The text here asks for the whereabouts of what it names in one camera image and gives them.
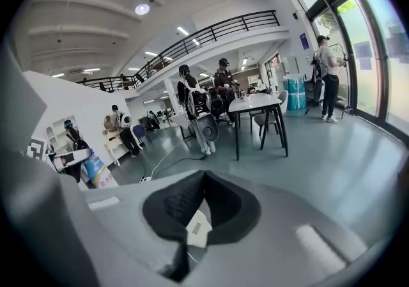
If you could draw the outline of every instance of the white table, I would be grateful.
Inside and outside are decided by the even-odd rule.
[[[265,110],[266,112],[266,120],[265,120],[265,128],[263,131],[263,138],[261,140],[261,147],[260,150],[264,147],[264,140],[266,139],[266,132],[268,126],[268,115],[272,108],[276,108],[279,114],[279,120],[277,120],[277,124],[281,125],[282,134],[284,139],[284,147],[286,149],[286,156],[288,156],[288,144],[287,144],[287,135],[286,129],[284,127],[284,120],[282,119],[282,113],[280,108],[281,100],[278,97],[268,95],[268,94],[251,94],[248,97],[244,97],[243,100],[240,98],[236,98],[229,106],[229,112],[235,113],[235,125],[236,125],[236,155],[237,161],[239,160],[239,140],[238,140],[238,117],[240,113],[256,111],[256,110]]]

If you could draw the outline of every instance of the blue chair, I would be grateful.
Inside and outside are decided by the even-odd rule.
[[[145,136],[146,139],[149,141],[149,143],[152,144],[152,141],[151,141],[151,139],[150,139],[150,137],[149,137],[149,134],[146,133],[144,127],[142,127],[141,125],[136,125],[136,126],[133,127],[132,130],[134,131],[134,135],[135,135],[137,138],[141,139],[142,137]]]

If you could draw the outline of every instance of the black railing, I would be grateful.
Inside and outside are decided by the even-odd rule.
[[[275,16],[275,10],[240,15],[196,31],[168,47],[158,56],[155,56],[151,61],[147,62],[135,75],[126,76],[129,80],[128,83],[122,84],[121,77],[90,79],[78,83],[93,88],[100,88],[101,82],[106,91],[136,88],[157,72],[170,65],[173,61],[193,53],[201,47],[247,31],[277,26],[280,26],[280,24]]]

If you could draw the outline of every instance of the white shirt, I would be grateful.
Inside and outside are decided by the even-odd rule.
[[[328,58],[332,58],[334,62],[335,56],[332,53],[332,51],[326,47],[326,46],[321,46],[320,50],[318,51],[317,55],[318,61],[321,63],[321,69],[322,69],[322,76],[324,77],[327,74],[330,75],[339,75],[339,67],[338,66],[330,66],[330,61]]]

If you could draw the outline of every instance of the black pants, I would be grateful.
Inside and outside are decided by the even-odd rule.
[[[232,93],[229,93],[226,97],[226,100],[223,100],[224,108],[229,116],[230,121],[232,122],[235,120],[235,114],[229,112],[229,106],[230,106],[230,103],[234,100],[235,100],[235,95]]]
[[[122,139],[122,142],[125,144],[125,146],[128,148],[131,154],[133,155],[139,154],[139,147],[136,143],[134,135],[132,135],[132,132],[130,131],[129,128],[124,129],[120,133],[120,137]]]
[[[335,102],[337,101],[338,97],[339,79],[337,75],[327,74],[322,78],[322,80],[324,80],[325,83],[324,101],[322,102],[322,115],[326,115],[328,110],[328,117],[330,117],[332,116]]]

